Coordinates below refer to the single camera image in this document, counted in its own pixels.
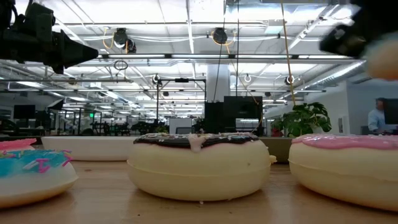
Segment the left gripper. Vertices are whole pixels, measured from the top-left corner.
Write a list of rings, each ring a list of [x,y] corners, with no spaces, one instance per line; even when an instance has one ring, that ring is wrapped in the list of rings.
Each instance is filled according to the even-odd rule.
[[[97,57],[96,49],[71,40],[62,30],[51,32],[50,42],[44,42],[10,28],[1,28],[1,59],[4,60],[41,62],[55,73],[63,74],[65,68]]]

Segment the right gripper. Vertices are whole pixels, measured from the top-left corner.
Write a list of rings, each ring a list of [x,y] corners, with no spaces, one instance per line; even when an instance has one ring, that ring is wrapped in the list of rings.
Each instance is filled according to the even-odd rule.
[[[319,43],[319,49],[335,55],[358,58],[367,39],[378,39],[397,32],[396,0],[351,0],[358,6],[351,27],[335,27]]]

